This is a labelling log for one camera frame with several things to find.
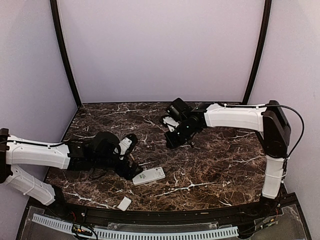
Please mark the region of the white remote control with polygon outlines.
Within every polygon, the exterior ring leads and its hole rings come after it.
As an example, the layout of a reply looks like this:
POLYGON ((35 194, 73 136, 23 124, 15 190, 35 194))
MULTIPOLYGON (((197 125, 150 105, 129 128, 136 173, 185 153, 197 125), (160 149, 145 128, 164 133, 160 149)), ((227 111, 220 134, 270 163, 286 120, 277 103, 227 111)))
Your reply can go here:
POLYGON ((164 179, 165 177, 163 168, 156 167, 142 171, 132 179, 132 182, 135 186, 139 186, 164 179))

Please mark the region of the white battery cover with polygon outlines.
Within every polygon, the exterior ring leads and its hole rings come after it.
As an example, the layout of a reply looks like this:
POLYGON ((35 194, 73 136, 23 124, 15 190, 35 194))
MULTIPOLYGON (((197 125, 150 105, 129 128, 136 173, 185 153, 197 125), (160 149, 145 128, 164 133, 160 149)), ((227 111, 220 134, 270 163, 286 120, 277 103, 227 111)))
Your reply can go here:
POLYGON ((121 211, 126 211, 131 203, 132 203, 132 200, 130 198, 124 196, 122 201, 117 206, 117 208, 121 211))

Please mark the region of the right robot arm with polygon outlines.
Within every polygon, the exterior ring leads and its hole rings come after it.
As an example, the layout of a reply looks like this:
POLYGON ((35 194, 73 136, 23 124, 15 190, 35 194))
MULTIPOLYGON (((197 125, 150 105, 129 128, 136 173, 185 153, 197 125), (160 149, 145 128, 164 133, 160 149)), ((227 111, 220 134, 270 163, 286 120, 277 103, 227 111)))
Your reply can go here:
POLYGON ((275 208, 275 199, 287 174, 291 126, 284 110, 301 114, 292 107, 281 105, 276 100, 267 104, 239 105, 222 102, 201 103, 192 108, 181 98, 175 99, 160 118, 168 128, 164 134, 166 147, 176 149, 192 143, 195 134, 205 128, 238 128, 254 131, 266 156, 262 201, 255 205, 255 213, 266 217, 275 208))

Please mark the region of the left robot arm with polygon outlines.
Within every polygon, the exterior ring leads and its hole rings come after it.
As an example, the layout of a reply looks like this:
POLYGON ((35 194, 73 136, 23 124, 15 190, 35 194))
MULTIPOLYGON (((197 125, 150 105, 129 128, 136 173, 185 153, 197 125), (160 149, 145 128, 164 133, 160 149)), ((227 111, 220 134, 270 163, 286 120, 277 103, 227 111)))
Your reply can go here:
POLYGON ((138 139, 129 134, 120 140, 111 132, 98 132, 84 142, 48 143, 16 137, 9 129, 0 130, 0 182, 36 199, 60 218, 67 218, 70 206, 62 190, 37 179, 21 165, 47 166, 68 171, 113 170, 119 177, 132 180, 143 171, 129 155, 138 139))

